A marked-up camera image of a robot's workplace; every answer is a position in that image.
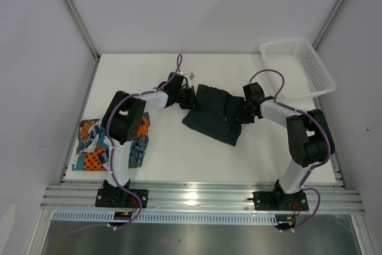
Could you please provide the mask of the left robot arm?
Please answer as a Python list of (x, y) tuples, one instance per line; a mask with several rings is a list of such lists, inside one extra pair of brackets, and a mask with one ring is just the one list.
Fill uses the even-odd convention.
[(171, 72), (167, 81), (152, 90), (136, 94), (117, 91), (113, 96), (101, 123), (110, 147), (106, 182), (114, 187), (108, 196), (114, 206), (123, 207), (130, 199), (130, 193), (122, 187), (130, 182), (130, 144), (138, 136), (144, 113), (175, 103), (182, 109), (198, 107), (194, 77), (193, 73)]

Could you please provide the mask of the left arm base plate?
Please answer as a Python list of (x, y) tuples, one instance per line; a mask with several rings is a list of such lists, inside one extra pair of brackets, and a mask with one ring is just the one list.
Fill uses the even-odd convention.
[(117, 191), (107, 191), (99, 189), (95, 199), (95, 206), (102, 208), (139, 208), (137, 197), (141, 200), (141, 207), (147, 207), (149, 191), (147, 189), (131, 189), (135, 195), (130, 195), (120, 189)]

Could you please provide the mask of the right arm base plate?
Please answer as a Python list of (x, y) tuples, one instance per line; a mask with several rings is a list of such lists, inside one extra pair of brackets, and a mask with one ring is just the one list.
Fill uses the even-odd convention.
[(308, 211), (306, 194), (302, 191), (283, 194), (271, 191), (256, 191), (248, 201), (253, 202), (257, 211)]

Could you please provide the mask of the colourful patterned shorts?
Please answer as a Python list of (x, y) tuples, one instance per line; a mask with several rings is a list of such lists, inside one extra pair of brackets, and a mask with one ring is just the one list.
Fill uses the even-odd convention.
[[(143, 114), (140, 128), (130, 144), (130, 168), (139, 168), (143, 165), (146, 149), (149, 144), (149, 113)], [(101, 126), (101, 119), (83, 120), (79, 123), (77, 147), (74, 160), (71, 163), (73, 171), (105, 171), (109, 167), (109, 145), (106, 132)]]

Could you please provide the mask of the dark green shorts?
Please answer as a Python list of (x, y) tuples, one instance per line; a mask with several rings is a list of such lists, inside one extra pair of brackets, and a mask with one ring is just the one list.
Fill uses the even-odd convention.
[(236, 146), (242, 132), (242, 126), (237, 122), (236, 116), (244, 103), (244, 98), (200, 84), (196, 99), (199, 107), (190, 110), (182, 123), (191, 130), (219, 142)]

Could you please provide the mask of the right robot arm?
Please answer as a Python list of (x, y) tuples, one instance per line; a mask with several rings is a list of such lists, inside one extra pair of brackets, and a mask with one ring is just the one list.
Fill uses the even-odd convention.
[(273, 204), (286, 209), (294, 202), (312, 171), (325, 165), (335, 151), (332, 135), (324, 113), (319, 109), (294, 109), (266, 96), (259, 83), (243, 87), (244, 101), (236, 116), (241, 124), (268, 119), (286, 128), (291, 162), (284, 175), (276, 181)]

